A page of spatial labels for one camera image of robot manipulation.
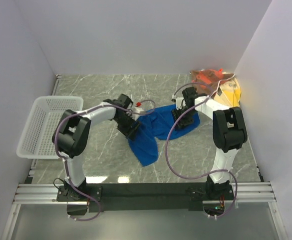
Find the blue towel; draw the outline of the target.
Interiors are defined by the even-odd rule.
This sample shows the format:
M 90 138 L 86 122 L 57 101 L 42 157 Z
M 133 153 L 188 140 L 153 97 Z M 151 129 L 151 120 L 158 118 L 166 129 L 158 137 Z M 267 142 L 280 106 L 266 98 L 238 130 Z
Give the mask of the blue towel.
M 175 105 L 167 105 L 155 108 L 149 115 L 138 118 L 141 125 L 138 128 L 134 140 L 128 140 L 130 149 L 144 167 L 153 164 L 158 159 L 158 147 L 156 140 L 165 140 L 174 119 L 171 110 Z

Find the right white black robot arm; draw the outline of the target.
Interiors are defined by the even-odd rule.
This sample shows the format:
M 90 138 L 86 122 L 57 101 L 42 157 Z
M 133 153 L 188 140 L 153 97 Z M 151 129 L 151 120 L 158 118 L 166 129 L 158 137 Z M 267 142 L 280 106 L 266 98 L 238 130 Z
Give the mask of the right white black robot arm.
M 176 107 L 171 110 L 174 130 L 182 130 L 193 122 L 193 116 L 202 113 L 212 120 L 212 136 L 216 146 L 213 167 L 207 174 L 205 195 L 219 199 L 232 191 L 230 171 L 235 156 L 247 141 L 248 134 L 240 107 L 218 103 L 206 94 L 198 94 L 194 87 L 182 91 L 182 97 L 172 96 Z

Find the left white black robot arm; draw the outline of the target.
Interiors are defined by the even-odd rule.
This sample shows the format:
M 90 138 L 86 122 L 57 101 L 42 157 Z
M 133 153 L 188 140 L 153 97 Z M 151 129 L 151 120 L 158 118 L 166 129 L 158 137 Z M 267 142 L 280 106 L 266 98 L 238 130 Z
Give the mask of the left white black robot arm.
M 100 104 L 81 111 L 66 110 L 52 137 L 56 154 L 62 158 L 66 177 L 65 187 L 75 201 L 85 198 L 86 177 L 80 156 L 84 152 L 90 129 L 103 121 L 115 121 L 117 129 L 127 139 L 134 140 L 141 123 L 139 116 L 145 110 L 133 104 L 126 95 L 117 99 L 106 99 Z

